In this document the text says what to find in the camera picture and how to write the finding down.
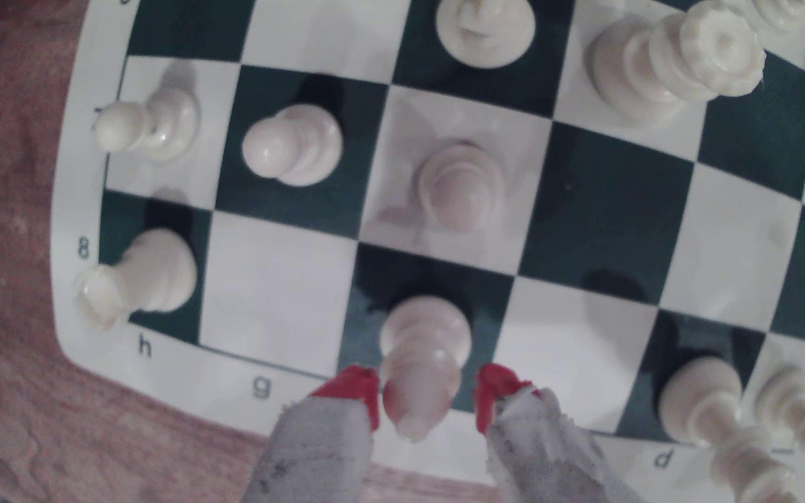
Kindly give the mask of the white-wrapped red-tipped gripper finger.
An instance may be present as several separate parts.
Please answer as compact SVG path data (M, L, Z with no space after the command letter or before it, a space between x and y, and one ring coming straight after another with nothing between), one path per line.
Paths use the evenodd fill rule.
M488 363L475 384L475 425L503 502L643 502L558 396Z
M356 502L379 426L373 368L351 365L285 410L243 502Z

